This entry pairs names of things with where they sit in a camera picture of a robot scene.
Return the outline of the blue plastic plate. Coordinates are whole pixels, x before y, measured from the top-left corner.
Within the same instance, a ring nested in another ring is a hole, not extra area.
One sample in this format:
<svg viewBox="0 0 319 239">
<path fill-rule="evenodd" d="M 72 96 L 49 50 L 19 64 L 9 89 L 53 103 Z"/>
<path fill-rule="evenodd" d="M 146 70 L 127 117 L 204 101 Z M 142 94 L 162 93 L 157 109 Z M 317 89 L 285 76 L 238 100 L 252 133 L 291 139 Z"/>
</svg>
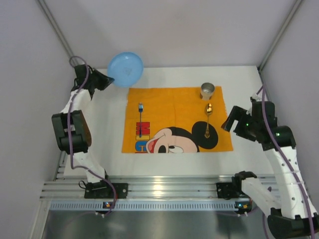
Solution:
<svg viewBox="0 0 319 239">
<path fill-rule="evenodd" d="M 129 88 L 142 77 L 144 64 L 134 52 L 117 54 L 109 62 L 107 76 L 114 79 L 113 84 L 121 88 Z"/>
</svg>

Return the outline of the gold metal spoon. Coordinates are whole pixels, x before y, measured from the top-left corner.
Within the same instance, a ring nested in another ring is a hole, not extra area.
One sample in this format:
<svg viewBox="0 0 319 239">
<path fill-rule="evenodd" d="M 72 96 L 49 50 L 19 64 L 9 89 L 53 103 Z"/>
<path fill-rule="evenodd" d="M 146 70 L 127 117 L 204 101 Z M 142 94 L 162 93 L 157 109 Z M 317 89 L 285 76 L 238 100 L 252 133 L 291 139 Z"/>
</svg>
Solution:
<svg viewBox="0 0 319 239">
<path fill-rule="evenodd" d="M 209 131 L 209 117 L 212 115 L 212 104 L 208 103 L 205 107 L 205 114 L 207 116 L 207 122 L 206 122 L 206 130 L 205 130 L 205 138 L 210 138 L 210 131 Z"/>
</svg>

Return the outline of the cream metal cup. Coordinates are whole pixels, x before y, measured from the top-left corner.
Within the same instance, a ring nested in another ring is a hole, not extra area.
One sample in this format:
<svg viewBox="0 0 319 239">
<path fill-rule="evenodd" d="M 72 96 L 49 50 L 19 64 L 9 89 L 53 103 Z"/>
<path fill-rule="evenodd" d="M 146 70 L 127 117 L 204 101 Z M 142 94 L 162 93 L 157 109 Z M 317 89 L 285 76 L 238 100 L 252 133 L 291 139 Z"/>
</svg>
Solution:
<svg viewBox="0 0 319 239">
<path fill-rule="evenodd" d="M 212 83 L 203 83 L 200 87 L 200 98 L 204 101 L 209 101 L 215 91 L 215 86 Z"/>
</svg>

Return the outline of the blue plastic fork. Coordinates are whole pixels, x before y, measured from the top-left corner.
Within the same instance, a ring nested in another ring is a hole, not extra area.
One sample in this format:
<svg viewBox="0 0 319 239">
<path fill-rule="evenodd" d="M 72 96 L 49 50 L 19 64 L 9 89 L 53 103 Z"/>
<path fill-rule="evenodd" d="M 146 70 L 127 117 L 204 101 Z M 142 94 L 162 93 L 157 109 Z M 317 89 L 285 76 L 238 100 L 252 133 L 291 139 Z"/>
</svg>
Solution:
<svg viewBox="0 0 319 239">
<path fill-rule="evenodd" d="M 139 103 L 138 106 L 139 114 L 140 114 L 140 124 L 139 124 L 139 137 L 142 137 L 142 112 L 144 110 L 144 106 L 142 103 Z"/>
</svg>

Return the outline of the orange Mickey Mouse placemat cloth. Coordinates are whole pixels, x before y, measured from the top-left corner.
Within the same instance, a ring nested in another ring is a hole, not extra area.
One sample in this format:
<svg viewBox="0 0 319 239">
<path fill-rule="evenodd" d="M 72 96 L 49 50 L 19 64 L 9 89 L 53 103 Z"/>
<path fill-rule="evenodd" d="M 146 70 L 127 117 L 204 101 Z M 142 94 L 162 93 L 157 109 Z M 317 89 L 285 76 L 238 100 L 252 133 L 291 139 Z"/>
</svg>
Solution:
<svg viewBox="0 0 319 239">
<path fill-rule="evenodd" d="M 139 137 L 142 103 L 142 137 Z M 210 138 L 205 138 L 205 107 L 212 104 Z M 127 97 L 123 153 L 197 153 L 233 151 L 230 133 L 222 130 L 227 119 L 222 88 L 209 101 L 199 87 L 130 88 Z"/>
</svg>

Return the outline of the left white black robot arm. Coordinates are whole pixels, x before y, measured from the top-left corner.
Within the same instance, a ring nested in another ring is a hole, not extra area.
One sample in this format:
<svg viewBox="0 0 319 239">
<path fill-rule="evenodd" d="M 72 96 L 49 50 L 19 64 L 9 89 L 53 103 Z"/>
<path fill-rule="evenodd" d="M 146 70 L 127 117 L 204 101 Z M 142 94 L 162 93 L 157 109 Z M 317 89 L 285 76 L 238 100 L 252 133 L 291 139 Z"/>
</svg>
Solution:
<svg viewBox="0 0 319 239">
<path fill-rule="evenodd" d="M 70 99 L 63 110 L 51 117 L 57 146 L 70 157 L 71 169 L 85 171 L 92 184 L 108 183 L 106 170 L 91 149 L 93 137 L 85 119 L 93 105 L 95 91 L 105 90 L 113 81 L 86 63 L 74 67 L 76 78 Z"/>
</svg>

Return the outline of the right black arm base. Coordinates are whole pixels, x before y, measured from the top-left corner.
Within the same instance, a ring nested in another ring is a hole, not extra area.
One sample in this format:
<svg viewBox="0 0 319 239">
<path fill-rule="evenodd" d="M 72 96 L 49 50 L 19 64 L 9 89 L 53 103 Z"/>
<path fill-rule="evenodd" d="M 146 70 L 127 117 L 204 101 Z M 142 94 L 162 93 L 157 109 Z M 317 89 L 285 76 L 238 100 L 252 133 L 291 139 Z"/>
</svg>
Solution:
<svg viewBox="0 0 319 239">
<path fill-rule="evenodd" d="M 238 199 L 238 198 L 249 198 L 244 194 L 239 187 L 231 182 L 219 182 L 216 183 L 217 197 L 219 199 Z"/>
</svg>

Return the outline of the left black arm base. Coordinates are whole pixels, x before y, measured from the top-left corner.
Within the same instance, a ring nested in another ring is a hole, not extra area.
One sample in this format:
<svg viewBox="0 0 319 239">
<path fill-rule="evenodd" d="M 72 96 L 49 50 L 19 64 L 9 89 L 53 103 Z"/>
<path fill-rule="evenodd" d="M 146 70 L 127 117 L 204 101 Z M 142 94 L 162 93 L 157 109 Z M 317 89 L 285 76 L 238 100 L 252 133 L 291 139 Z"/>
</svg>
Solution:
<svg viewBox="0 0 319 239">
<path fill-rule="evenodd" d="M 84 198 L 86 199 L 125 199 L 128 195 L 128 183 L 112 183 L 113 188 L 105 181 L 97 183 L 85 183 L 79 181 L 79 187 L 85 190 Z"/>
</svg>

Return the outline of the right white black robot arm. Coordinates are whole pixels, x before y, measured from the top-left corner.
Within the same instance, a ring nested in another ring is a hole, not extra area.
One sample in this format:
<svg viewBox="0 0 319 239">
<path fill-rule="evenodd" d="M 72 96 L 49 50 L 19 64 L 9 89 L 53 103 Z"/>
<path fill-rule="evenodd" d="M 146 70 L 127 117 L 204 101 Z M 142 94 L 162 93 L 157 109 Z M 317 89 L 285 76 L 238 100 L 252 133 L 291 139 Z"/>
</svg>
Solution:
<svg viewBox="0 0 319 239">
<path fill-rule="evenodd" d="M 275 105 L 252 100 L 249 110 L 234 106 L 222 124 L 244 139 L 262 146 L 276 179 L 280 199 L 262 185 L 256 174 L 241 171 L 232 177 L 231 189 L 237 196 L 246 195 L 267 218 L 269 230 L 276 239 L 314 237 L 319 232 L 319 214 L 313 206 L 302 179 L 297 149 L 291 129 L 277 124 Z"/>
</svg>

